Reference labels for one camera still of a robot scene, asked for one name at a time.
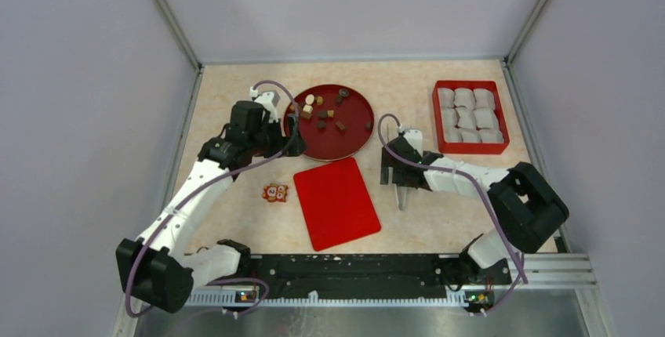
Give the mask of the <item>metal tongs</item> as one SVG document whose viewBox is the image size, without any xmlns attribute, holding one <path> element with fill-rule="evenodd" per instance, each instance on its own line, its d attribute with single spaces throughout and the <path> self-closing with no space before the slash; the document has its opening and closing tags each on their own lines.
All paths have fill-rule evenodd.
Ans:
<svg viewBox="0 0 665 337">
<path fill-rule="evenodd" d="M 407 205 L 407 198 L 409 192 L 408 188 L 403 186 L 396 186 L 395 192 L 396 192 L 398 209 L 404 212 L 407 209 L 406 205 Z"/>
</svg>

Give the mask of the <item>red rectangular lid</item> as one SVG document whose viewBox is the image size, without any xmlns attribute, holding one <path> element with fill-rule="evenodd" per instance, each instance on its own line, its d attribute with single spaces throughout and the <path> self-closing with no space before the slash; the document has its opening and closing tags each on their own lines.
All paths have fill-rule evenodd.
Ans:
<svg viewBox="0 0 665 337">
<path fill-rule="evenodd" d="M 355 158 L 298 172 L 293 180 L 316 252 L 380 232 L 379 217 Z"/>
</svg>

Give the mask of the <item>round dark red tray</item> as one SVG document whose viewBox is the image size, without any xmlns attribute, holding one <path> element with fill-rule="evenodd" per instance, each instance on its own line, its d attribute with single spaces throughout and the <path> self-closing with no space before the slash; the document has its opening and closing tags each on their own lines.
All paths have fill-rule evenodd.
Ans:
<svg viewBox="0 0 665 337">
<path fill-rule="evenodd" d="M 315 96 L 311 105 L 307 95 Z M 336 98 L 343 103 L 336 104 Z M 303 156 L 316 161 L 337 161 L 358 153 L 370 140 L 375 126 L 375 113 L 365 96 L 349 86 L 316 85 L 295 95 L 300 109 L 300 135 L 306 143 Z M 347 128 L 344 134 L 336 129 L 341 121 Z"/>
</svg>

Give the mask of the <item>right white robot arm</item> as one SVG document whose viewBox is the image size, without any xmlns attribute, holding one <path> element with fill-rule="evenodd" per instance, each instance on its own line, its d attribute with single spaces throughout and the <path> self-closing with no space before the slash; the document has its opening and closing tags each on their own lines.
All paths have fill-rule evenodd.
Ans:
<svg viewBox="0 0 665 337">
<path fill-rule="evenodd" d="M 493 228 L 463 250 L 460 274 L 465 281 L 480 284 L 500 260 L 517 262 L 522 253 L 538 252 L 569 218 L 566 204 L 532 164 L 472 165 L 419 150 L 421 142 L 422 134 L 415 129 L 383 141 L 380 182 L 458 194 L 485 206 Z"/>
</svg>

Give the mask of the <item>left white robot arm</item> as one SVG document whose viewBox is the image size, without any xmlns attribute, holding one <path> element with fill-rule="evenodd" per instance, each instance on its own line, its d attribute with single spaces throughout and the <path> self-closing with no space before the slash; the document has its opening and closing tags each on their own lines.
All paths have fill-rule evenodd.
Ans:
<svg viewBox="0 0 665 337">
<path fill-rule="evenodd" d="M 296 102 L 291 107 L 284 130 L 274 102 L 262 97 L 237 102 L 230 121 L 202 145 L 186 181 L 158 218 L 138 238 L 121 241 L 116 259 L 130 317 L 144 315 L 133 310 L 134 299 L 175 313 L 195 289 L 217 279 L 247 282 L 252 265 L 246 246 L 222 240 L 200 253 L 186 249 L 213 204 L 241 173 L 304 152 L 301 109 Z"/>
</svg>

